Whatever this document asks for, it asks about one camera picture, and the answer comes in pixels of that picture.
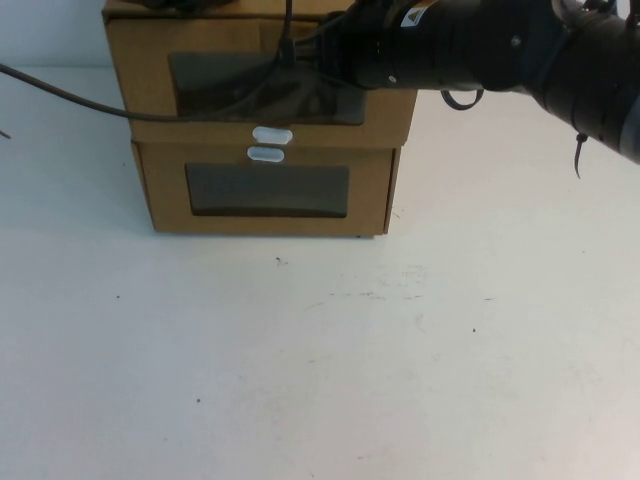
dirt speck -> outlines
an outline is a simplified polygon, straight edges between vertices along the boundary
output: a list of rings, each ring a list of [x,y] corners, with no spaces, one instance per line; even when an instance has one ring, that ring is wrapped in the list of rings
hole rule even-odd
[[[324,302],[314,303],[313,305],[309,305],[307,308],[305,308],[304,311],[306,312],[307,310],[318,308],[318,307],[321,307],[322,305],[324,305]]]

black robotic arm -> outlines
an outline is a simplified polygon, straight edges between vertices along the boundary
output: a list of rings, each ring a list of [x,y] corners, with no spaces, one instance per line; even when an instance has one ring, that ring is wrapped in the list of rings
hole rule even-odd
[[[604,0],[359,0],[315,38],[317,68],[366,89],[525,92],[640,163],[634,7],[625,22]]]

brown cardboard box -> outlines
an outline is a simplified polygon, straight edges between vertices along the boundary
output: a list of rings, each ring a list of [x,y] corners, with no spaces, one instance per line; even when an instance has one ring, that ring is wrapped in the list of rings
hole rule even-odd
[[[293,36],[312,30],[350,0],[296,0]],[[276,51],[284,0],[239,0],[197,18],[108,0],[107,34],[127,109],[183,114],[189,102],[176,79],[175,55]],[[268,121],[131,122],[154,226],[198,233],[377,235],[388,229],[400,148],[415,92],[367,93],[354,122],[286,126],[276,146],[284,161],[247,156]],[[198,101],[191,102],[198,107]]]

label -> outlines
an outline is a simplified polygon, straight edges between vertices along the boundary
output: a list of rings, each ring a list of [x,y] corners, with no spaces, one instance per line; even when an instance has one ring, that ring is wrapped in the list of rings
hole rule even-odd
[[[284,160],[284,152],[279,148],[250,147],[247,156],[254,162],[280,163]]]
[[[434,3],[436,3],[435,0],[423,0],[415,4],[413,8],[410,8],[407,14],[404,16],[404,19],[402,20],[400,27],[402,28],[417,27],[418,24],[420,23],[420,20],[422,19],[422,16],[425,14],[427,9]]]
[[[256,127],[253,130],[253,138],[255,138],[258,143],[288,145],[293,140],[293,132],[281,128]]]

white wall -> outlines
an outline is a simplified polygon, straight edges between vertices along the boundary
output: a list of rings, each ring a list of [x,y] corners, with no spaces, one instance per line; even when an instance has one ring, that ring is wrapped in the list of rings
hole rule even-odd
[[[103,4],[104,0],[0,0],[0,62],[110,65]]]

